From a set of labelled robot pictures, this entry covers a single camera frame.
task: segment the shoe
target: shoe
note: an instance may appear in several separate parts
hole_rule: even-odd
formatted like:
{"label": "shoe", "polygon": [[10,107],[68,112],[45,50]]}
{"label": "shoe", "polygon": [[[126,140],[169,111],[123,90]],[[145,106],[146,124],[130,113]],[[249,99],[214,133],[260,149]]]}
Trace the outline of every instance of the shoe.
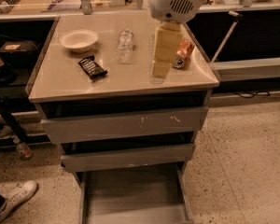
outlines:
{"label": "shoe", "polygon": [[24,203],[31,199],[37,191],[37,183],[32,180],[26,182],[20,189],[6,198],[0,209],[0,222],[3,221],[9,213],[19,204]]}

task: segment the concrete floor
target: concrete floor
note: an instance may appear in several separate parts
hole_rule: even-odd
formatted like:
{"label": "concrete floor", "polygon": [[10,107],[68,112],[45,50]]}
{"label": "concrete floor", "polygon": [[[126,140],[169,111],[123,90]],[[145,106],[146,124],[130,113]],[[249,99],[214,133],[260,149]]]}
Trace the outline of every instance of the concrete floor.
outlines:
{"label": "concrete floor", "polygon": [[[79,187],[56,146],[32,146],[22,161],[0,149],[0,192],[34,179],[36,195],[3,223],[78,223]],[[280,224],[280,92],[213,96],[184,182],[196,224]]]}

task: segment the can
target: can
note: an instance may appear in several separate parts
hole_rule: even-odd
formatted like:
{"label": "can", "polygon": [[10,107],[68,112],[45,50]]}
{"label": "can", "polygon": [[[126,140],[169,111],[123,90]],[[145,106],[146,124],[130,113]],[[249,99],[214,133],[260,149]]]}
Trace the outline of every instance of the can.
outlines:
{"label": "can", "polygon": [[178,46],[175,60],[172,61],[172,66],[176,69],[185,67],[187,60],[190,54],[193,52],[193,50],[194,45],[192,44],[192,42],[188,38],[183,37]]}

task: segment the speaker grille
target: speaker grille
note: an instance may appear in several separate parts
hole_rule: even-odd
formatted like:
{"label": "speaker grille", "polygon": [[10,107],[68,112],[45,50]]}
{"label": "speaker grille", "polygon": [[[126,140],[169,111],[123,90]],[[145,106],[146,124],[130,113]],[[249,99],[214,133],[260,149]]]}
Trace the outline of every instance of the speaker grille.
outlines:
{"label": "speaker grille", "polygon": [[187,14],[193,9],[193,4],[189,0],[172,0],[170,6],[171,10],[181,14]]}

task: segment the countertop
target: countertop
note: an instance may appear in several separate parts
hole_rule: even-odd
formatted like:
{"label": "countertop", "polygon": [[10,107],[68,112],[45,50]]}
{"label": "countertop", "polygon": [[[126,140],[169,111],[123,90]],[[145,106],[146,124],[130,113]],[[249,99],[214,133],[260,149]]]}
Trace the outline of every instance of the countertop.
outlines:
{"label": "countertop", "polygon": [[[33,103],[91,99],[119,95],[138,95],[169,91],[212,89],[218,80],[209,64],[195,48],[187,68],[171,68],[162,84],[150,82],[149,68],[155,28],[159,21],[147,10],[69,15],[59,19],[44,61],[29,95]],[[134,33],[133,60],[119,64],[115,50],[119,33],[129,28]],[[59,44],[60,36],[70,30],[90,29],[99,39],[92,50],[74,54]],[[108,71],[106,77],[91,81],[77,64],[81,59],[95,55],[95,61]]]}

